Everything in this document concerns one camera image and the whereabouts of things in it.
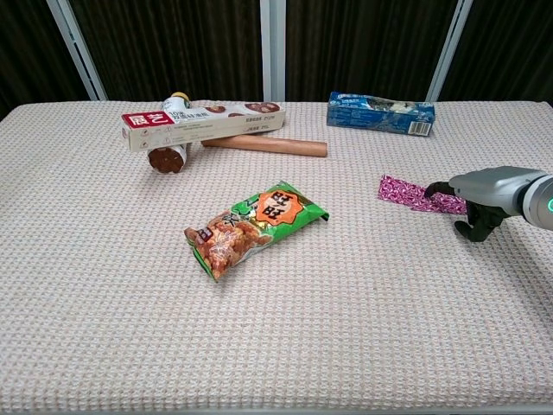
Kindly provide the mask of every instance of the blue box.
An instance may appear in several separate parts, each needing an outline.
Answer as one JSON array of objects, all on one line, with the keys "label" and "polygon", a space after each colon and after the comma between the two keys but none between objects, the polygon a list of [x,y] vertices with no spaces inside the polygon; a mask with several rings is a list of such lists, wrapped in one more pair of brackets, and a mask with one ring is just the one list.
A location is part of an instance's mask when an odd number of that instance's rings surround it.
[{"label": "blue box", "polygon": [[434,120],[434,105],[428,102],[336,92],[328,100],[327,125],[427,137]]}]

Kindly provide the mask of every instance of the black curtain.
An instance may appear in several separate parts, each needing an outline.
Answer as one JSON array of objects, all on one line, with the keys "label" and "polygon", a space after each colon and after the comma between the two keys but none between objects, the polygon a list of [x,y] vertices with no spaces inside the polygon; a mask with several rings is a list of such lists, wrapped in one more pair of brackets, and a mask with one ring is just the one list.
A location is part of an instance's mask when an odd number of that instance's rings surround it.
[{"label": "black curtain", "polygon": [[286,98],[424,100],[456,0],[288,0]]},{"label": "black curtain", "polygon": [[440,100],[553,100],[553,2],[475,0]]},{"label": "black curtain", "polygon": [[45,0],[1,0],[0,119],[18,105],[88,100]]},{"label": "black curtain", "polygon": [[71,0],[109,99],[262,100],[258,0]]}]

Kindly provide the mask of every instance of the wooden rolling pin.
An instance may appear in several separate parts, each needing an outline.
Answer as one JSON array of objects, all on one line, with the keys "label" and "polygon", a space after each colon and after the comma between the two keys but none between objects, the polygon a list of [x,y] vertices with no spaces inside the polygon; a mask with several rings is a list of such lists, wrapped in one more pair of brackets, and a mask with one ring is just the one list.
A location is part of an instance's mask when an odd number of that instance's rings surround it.
[{"label": "wooden rolling pin", "polygon": [[272,153],[297,154],[299,156],[327,156],[327,144],[318,141],[241,135],[215,138],[213,140],[202,141],[201,143],[204,147],[226,147],[227,149],[269,151]]}]

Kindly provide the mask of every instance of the pink patterned fabric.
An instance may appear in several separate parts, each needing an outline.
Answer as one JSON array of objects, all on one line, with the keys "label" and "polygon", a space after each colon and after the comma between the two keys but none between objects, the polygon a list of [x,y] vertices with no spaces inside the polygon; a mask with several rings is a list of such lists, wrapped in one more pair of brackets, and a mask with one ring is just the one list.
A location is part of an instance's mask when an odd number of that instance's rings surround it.
[{"label": "pink patterned fabric", "polygon": [[460,197],[436,193],[427,199],[424,197],[425,189],[422,186],[384,175],[380,180],[378,198],[382,201],[393,201],[409,206],[411,210],[419,212],[467,213],[467,205]]}]

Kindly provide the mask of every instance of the green snack bag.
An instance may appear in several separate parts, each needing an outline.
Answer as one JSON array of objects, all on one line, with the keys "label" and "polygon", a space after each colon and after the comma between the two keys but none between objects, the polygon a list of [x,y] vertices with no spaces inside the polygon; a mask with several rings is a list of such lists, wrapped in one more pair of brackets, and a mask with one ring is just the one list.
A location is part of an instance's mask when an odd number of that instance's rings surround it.
[{"label": "green snack bag", "polygon": [[215,281],[238,262],[328,213],[286,182],[253,195],[213,218],[200,230],[184,231],[194,256]]}]

